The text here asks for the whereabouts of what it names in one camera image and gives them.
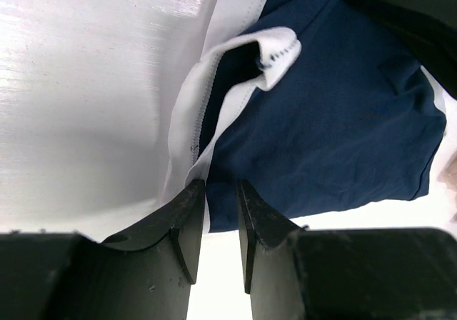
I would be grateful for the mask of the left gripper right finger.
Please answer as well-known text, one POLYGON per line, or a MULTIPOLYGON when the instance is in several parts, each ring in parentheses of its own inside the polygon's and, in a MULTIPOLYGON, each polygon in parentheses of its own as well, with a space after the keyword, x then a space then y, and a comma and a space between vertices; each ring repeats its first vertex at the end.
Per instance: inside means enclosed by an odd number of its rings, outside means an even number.
POLYGON ((236 182, 244 291, 254 319, 309 319, 291 237, 300 229, 247 180, 236 182))

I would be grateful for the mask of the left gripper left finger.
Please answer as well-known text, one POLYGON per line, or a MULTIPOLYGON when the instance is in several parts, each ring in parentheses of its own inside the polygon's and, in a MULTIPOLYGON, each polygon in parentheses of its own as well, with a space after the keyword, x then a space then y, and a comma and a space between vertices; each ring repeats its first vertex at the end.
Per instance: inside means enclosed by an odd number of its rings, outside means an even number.
POLYGON ((78 248, 72 319, 185 319, 196 283, 204 181, 100 244, 78 248))

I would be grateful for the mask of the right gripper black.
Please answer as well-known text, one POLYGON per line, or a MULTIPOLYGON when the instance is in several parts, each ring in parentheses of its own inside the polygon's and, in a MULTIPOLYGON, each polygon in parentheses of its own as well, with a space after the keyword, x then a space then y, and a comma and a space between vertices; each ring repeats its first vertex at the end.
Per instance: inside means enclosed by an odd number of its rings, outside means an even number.
POLYGON ((456 0, 345 0, 395 31, 456 98, 456 0))

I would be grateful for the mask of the navy blue underwear white trim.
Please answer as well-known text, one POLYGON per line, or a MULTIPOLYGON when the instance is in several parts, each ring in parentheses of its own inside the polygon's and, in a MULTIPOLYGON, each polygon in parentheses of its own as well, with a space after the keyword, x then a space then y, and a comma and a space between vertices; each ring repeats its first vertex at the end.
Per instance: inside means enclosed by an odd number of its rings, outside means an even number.
POLYGON ((174 105, 164 203, 202 179, 222 232, 240 179, 289 218, 428 193, 446 118, 397 35, 344 0, 246 0, 230 27, 174 105))

